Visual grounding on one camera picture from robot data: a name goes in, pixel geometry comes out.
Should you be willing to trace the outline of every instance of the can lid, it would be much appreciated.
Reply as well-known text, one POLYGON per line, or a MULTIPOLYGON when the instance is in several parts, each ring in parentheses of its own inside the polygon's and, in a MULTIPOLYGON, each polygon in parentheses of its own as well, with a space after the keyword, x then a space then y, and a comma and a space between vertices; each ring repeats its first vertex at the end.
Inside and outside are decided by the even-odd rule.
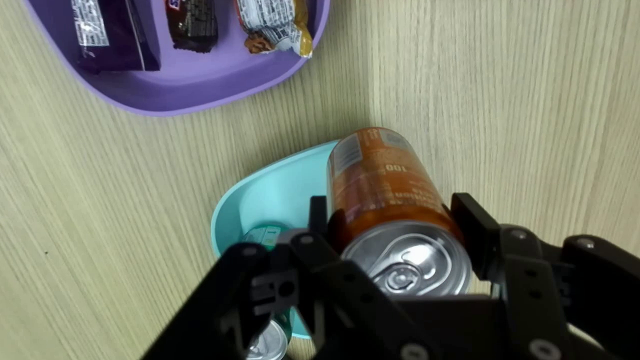
POLYGON ((288 335, 277 326, 269 322, 264 331, 250 344, 245 360, 282 360, 288 351, 288 335))
POLYGON ((460 294, 471 272, 460 242, 426 221, 380 223, 342 257, 354 259, 392 298, 460 294))
POLYGON ((279 221, 261 221, 247 230, 241 238, 241 242, 256 242, 265 248, 273 248, 277 243, 277 238, 288 231, 288 227, 279 221))

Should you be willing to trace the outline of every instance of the white label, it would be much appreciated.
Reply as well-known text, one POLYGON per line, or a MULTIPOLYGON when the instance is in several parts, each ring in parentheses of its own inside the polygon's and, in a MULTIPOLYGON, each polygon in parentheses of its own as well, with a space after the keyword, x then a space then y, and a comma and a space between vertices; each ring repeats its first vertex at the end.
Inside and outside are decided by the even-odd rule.
POLYGON ((293 0, 239 0, 241 22, 250 30, 277 28, 293 19, 293 0))
POLYGON ((107 36, 98 0, 71 0, 77 43, 105 47, 107 36))

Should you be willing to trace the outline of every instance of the purple tray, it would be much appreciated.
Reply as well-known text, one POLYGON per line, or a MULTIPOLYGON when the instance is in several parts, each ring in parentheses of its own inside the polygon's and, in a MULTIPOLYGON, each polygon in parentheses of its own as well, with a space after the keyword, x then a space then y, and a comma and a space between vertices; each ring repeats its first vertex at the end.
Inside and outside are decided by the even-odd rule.
MULTIPOLYGON (((40 30, 47 33, 51 47, 65 60, 68 43, 59 26, 63 24, 63 5, 69 0, 29 0, 32 13, 40 30)), ((293 51, 273 51, 251 56, 243 47, 243 31, 234 12, 234 0, 214 0, 219 40, 210 54, 174 49, 166 26, 163 0, 140 0, 152 12, 153 22, 143 24, 147 31, 157 33, 159 72, 77 72, 96 94, 134 111, 143 114, 183 114, 214 107, 234 99, 247 98, 289 78, 306 62, 293 51)), ((322 37, 330 0, 307 0, 310 31, 314 40, 322 37)))

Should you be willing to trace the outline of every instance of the screw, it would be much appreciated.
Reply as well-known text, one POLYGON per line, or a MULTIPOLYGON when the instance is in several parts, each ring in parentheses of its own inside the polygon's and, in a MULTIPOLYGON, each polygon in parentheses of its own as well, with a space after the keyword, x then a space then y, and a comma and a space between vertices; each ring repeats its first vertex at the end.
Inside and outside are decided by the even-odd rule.
POLYGON ((427 360, 427 351, 421 344, 408 342, 399 349, 402 360, 427 360))
POLYGON ((306 235, 300 238, 300 243, 311 243, 311 242, 314 242, 314 235, 306 233, 306 235))
POLYGON ((596 242, 590 239, 590 238, 579 238, 578 243, 579 243, 581 248, 596 248, 596 242))
POLYGON ((528 230, 523 230, 523 227, 512 227, 512 230, 509 230, 509 235, 519 238, 519 239, 526 239, 526 238, 528 238, 528 230))
POLYGON ((258 254, 258 249, 256 249, 256 246, 250 246, 250 248, 241 248, 241 254, 243 256, 254 256, 254 254, 258 254))
POLYGON ((542 337, 531 339, 528 344, 528 349, 538 360, 559 360, 561 357, 559 347, 547 339, 542 339, 542 337))

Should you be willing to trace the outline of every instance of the light blue tray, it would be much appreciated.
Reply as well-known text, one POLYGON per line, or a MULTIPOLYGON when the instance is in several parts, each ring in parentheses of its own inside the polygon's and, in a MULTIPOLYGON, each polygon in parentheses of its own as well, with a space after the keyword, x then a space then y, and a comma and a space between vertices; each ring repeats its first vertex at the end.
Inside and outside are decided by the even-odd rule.
MULTIPOLYGON (((212 215, 214 256, 260 223, 277 221, 286 227, 306 227, 310 198, 326 196, 326 166, 333 145, 336 141, 330 141, 297 151, 230 187, 212 215)), ((307 337, 297 312, 292 312, 292 331, 295 337, 307 337)))

